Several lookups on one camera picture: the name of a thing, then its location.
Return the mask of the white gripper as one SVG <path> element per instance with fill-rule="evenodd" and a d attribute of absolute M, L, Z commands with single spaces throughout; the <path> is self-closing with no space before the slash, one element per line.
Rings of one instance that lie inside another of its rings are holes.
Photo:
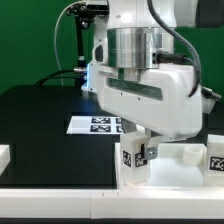
<path fill-rule="evenodd" d="M 142 71 L 138 82 L 120 80 L 116 68 L 89 65 L 89 87 L 101 109 L 147 128 L 141 149 L 147 160 L 158 157 L 162 135 L 184 139 L 200 132 L 202 97 L 200 91 L 191 92 L 193 80 L 189 65 L 161 64 Z"/>

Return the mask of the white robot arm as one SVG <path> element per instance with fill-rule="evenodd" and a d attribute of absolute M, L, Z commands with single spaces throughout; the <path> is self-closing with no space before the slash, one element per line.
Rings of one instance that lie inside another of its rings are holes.
<path fill-rule="evenodd" d="M 87 0 L 95 24 L 89 89 L 100 107 L 150 135 L 141 153 L 158 155 L 161 138 L 196 136 L 204 104 L 220 96 L 201 85 L 201 61 L 177 27 L 224 25 L 224 0 Z"/>

